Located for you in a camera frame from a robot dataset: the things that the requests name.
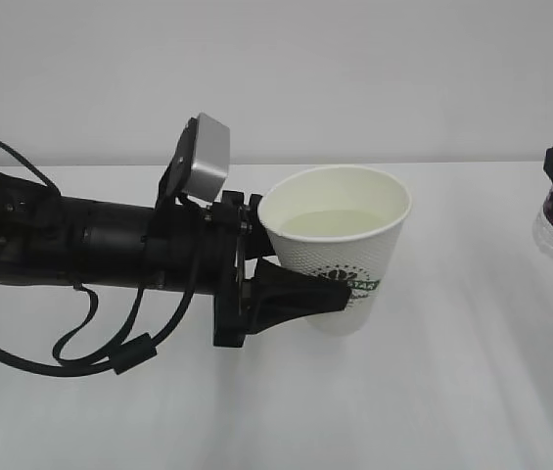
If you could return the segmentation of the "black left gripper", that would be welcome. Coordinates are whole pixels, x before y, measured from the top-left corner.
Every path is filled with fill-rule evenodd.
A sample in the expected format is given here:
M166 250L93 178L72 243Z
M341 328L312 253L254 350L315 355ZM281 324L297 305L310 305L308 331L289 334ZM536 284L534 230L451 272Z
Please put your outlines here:
M346 308L351 289L345 281L264 259L275 250L258 217L261 199L251 194L245 205L243 193L226 191L220 201L202 207L179 193L158 204L148 254L162 263L163 286L179 287L182 297L155 335L155 345L176 330L196 294L212 296L212 343L221 348L239 348L248 334ZM259 259L250 282L247 259Z

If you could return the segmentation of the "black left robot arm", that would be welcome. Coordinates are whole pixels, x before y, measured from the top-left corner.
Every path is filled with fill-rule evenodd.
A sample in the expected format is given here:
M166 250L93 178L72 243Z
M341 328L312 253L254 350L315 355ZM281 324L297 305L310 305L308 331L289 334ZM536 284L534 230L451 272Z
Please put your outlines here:
M63 197L0 173L0 284L77 283L213 298L213 342L346 307L343 278L304 275L270 261L259 196L227 191L207 207L181 197L154 207Z

